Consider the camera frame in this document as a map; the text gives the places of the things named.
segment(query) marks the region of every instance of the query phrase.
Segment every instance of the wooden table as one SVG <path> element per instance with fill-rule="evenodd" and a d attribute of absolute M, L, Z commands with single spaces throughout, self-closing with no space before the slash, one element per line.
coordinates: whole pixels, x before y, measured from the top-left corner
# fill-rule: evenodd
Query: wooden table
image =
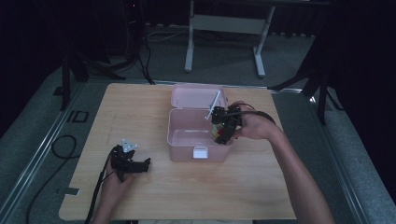
<path fill-rule="evenodd" d="M 295 218 L 282 172 L 265 140 L 235 140 L 225 162 L 170 160 L 166 137 L 171 93 L 168 85 L 108 86 L 70 183 L 79 194 L 65 195 L 60 217 L 86 218 L 106 156 L 125 138 L 138 144 L 136 161 L 150 157 L 152 163 L 147 173 L 138 175 L 114 219 Z M 268 90 L 225 88 L 225 94 L 229 104 L 244 100 L 280 125 Z"/>

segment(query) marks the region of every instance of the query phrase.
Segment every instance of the container lid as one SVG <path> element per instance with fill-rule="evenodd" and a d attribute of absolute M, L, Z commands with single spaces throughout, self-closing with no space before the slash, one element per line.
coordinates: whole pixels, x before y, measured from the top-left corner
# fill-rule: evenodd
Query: container lid
<path fill-rule="evenodd" d="M 224 88 L 211 84 L 175 84 L 172 90 L 171 105 L 177 108 L 209 109 L 219 91 L 215 105 L 226 107 Z"/>

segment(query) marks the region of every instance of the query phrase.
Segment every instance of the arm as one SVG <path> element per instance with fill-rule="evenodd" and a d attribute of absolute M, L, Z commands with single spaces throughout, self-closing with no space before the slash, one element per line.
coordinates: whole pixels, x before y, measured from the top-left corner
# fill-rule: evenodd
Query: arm
<path fill-rule="evenodd" d="M 111 174 L 111 160 L 107 165 L 106 173 Z M 133 174 L 125 174 L 125 180 L 121 183 L 117 175 L 109 175 L 102 184 L 102 192 L 99 205 L 93 214 L 93 224 L 107 224 L 110 221 L 111 214 L 119 202 L 125 196 L 128 189 L 134 183 Z"/>
<path fill-rule="evenodd" d="M 240 105 L 241 110 L 252 110 Z M 273 122 L 261 116 L 242 116 L 244 126 L 234 138 L 267 139 L 282 169 L 291 205 L 300 223 L 335 223 L 317 183 L 291 146 L 288 137 Z"/>

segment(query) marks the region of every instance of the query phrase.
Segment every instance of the plastic container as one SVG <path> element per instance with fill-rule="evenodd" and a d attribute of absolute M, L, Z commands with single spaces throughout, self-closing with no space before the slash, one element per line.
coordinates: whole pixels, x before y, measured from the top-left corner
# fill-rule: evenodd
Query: plastic container
<path fill-rule="evenodd" d="M 216 105 L 226 107 L 227 98 L 219 85 L 174 85 L 167 136 L 172 161 L 225 161 L 233 140 L 227 145 L 216 143 L 211 118 L 205 118 L 218 91 Z"/>

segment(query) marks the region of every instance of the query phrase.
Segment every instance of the person's right hand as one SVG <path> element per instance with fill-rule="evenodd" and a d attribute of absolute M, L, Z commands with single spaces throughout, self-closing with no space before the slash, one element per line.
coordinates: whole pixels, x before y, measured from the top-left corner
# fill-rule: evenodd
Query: person's right hand
<path fill-rule="evenodd" d="M 235 102 L 233 105 L 238 105 L 241 111 L 255 111 L 253 108 L 246 106 L 243 101 Z M 242 123 L 243 126 L 235 130 L 233 138 L 242 136 L 251 139 L 269 139 L 272 133 L 280 131 L 272 121 L 255 114 L 243 114 Z"/>

